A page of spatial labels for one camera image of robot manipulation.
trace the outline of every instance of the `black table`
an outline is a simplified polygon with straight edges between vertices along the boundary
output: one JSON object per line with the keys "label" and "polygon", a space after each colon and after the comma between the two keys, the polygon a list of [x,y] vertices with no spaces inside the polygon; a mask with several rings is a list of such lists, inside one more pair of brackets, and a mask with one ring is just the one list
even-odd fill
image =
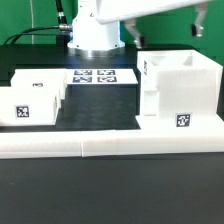
{"label": "black table", "polygon": [[[0,80],[8,85],[20,67],[93,63],[136,69],[136,51],[84,60],[55,46],[2,46]],[[4,224],[223,224],[223,211],[224,153],[0,160]]]}

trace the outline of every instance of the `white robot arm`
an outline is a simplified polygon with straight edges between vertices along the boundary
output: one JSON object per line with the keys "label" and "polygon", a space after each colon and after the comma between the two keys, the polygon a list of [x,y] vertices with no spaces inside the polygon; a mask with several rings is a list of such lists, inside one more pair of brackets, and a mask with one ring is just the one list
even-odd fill
{"label": "white robot arm", "polygon": [[135,18],[189,5],[196,5],[199,13],[192,26],[192,34],[201,36],[201,22],[210,0],[78,0],[78,15],[73,20],[73,40],[68,44],[71,52],[87,57],[110,56],[123,51],[119,21],[135,37],[137,47],[144,39],[135,28]]}

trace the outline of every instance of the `white box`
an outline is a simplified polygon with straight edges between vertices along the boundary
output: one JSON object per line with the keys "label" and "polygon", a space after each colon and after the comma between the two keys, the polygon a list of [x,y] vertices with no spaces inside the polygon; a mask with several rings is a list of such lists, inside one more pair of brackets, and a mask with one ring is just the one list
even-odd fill
{"label": "white box", "polygon": [[0,126],[54,125],[58,94],[46,88],[0,88]]}
{"label": "white box", "polygon": [[16,69],[11,79],[12,87],[46,87],[58,89],[65,99],[66,69]]}
{"label": "white box", "polygon": [[195,123],[216,116],[223,70],[218,63],[195,50],[142,51],[137,67],[140,116],[172,126],[179,118]]}

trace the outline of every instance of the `cable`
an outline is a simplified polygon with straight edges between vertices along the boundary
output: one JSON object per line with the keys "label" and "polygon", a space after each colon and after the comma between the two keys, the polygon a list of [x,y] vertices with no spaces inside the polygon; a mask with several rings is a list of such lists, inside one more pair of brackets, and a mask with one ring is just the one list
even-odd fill
{"label": "cable", "polygon": [[[53,29],[59,29],[59,26],[43,26],[43,27],[36,27],[36,28],[31,28],[31,29],[27,29],[24,30],[21,33],[21,36],[24,35],[24,33],[30,33],[30,32],[34,32],[34,31],[40,31],[40,30],[53,30]],[[16,34],[15,38],[12,40],[11,44],[15,44],[15,42],[21,37],[20,34]]]}
{"label": "cable", "polygon": [[34,9],[33,0],[30,0],[31,26],[34,28]]}
{"label": "cable", "polygon": [[58,24],[67,24],[66,16],[64,15],[61,0],[55,0],[56,8],[58,11]]}
{"label": "cable", "polygon": [[9,38],[7,38],[7,40],[4,42],[4,45],[6,45],[8,43],[8,41],[10,41],[11,39],[13,39],[15,37],[20,38],[22,36],[32,36],[32,35],[35,35],[35,36],[57,36],[57,34],[46,34],[46,33],[20,33],[20,34],[12,35]]}

